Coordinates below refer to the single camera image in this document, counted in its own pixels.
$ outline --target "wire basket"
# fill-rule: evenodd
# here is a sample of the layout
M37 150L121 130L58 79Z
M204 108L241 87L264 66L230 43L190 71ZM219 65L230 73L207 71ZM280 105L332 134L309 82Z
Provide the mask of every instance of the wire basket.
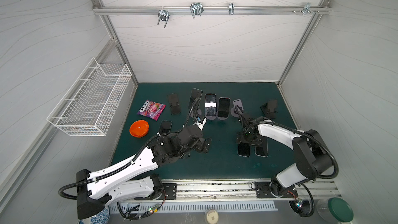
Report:
M131 79L126 64L93 60L47 117L69 136L105 136Z

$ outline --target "orange bowl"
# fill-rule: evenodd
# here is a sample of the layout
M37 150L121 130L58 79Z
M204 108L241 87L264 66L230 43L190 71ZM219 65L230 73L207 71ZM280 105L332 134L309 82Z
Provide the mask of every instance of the orange bowl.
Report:
M134 122L130 127L130 134L133 137L141 138L145 136L149 131L149 124L146 121L139 120Z

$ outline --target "white robotic arm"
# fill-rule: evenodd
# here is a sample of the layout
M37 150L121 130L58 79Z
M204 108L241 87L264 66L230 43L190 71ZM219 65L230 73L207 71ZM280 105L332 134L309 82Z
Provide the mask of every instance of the white robotic arm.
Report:
M205 120L200 116L194 125L186 126L177 132L154 136L137 154L108 168L96 172L86 169L77 172L76 183L59 189L59 195L77 200L79 219L97 214L112 202L129 198L159 197L164 188L158 175L129 180L168 163L176 162L189 154L191 150L207 153L211 138L203 138L202 128ZM77 187L77 196L64 192L73 187Z
M271 178L270 191L274 196L281 197L287 192L287 188L294 184L302 184L316 178L331 179L337 176L336 159L315 130L304 132L275 123L265 117L254 119L238 106L235 111L239 115L243 129L243 132L237 136L238 144L262 146L261 137L268 137L293 150L295 163ZM331 166L334 167L333 174L321 175Z

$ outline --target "jar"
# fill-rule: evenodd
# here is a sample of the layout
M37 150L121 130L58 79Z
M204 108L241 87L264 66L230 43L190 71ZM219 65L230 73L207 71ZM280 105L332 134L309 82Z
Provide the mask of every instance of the jar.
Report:
M319 200L316 203L316 210L325 221L330 223L350 222L354 218L350 205L338 197Z

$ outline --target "snack bag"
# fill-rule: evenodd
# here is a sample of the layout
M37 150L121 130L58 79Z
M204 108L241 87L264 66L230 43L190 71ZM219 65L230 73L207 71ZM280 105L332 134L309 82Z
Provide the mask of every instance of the snack bag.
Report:
M137 114L158 120L166 105L147 100Z

